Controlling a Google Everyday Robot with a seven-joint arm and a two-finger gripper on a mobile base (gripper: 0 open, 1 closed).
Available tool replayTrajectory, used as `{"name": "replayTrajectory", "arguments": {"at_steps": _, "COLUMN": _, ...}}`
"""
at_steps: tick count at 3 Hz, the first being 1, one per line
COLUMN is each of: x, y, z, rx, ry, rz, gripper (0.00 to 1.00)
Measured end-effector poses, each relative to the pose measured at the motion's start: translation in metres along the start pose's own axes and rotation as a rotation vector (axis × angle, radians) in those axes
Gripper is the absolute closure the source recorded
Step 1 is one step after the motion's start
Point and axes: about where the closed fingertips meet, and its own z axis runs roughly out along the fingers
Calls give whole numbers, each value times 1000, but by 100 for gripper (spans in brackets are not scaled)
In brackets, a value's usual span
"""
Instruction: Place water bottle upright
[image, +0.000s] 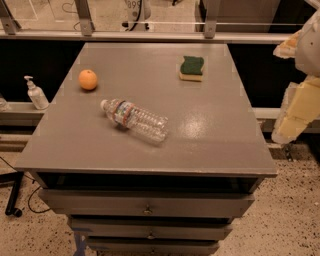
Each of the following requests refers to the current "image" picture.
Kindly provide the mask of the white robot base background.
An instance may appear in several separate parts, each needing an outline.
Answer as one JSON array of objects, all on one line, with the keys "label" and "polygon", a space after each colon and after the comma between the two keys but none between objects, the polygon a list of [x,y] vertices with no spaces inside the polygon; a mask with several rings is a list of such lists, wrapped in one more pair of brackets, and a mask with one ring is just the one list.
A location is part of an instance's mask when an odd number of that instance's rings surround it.
[{"label": "white robot base background", "polygon": [[149,0],[124,0],[127,7],[127,20],[122,26],[127,31],[147,31],[149,24],[147,20],[151,16]]}]

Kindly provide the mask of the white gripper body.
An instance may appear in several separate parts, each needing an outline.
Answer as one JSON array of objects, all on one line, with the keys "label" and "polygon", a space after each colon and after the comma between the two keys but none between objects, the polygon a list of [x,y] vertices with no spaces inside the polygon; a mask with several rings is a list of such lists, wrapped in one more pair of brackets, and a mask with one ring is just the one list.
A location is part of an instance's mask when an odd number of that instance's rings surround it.
[{"label": "white gripper body", "polygon": [[301,29],[296,48],[295,67],[307,75],[320,76],[320,9]]}]

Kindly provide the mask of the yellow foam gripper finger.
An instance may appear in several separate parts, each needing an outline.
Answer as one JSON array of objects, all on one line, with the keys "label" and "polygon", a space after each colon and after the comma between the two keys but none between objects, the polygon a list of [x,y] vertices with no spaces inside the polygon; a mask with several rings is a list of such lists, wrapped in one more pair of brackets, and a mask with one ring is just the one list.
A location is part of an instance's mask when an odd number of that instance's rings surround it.
[{"label": "yellow foam gripper finger", "polygon": [[272,140],[288,144],[320,116],[320,78],[307,77],[300,84],[291,82],[282,100],[272,131]]},{"label": "yellow foam gripper finger", "polygon": [[301,31],[297,31],[289,36],[285,41],[276,46],[273,55],[282,59],[294,58]]}]

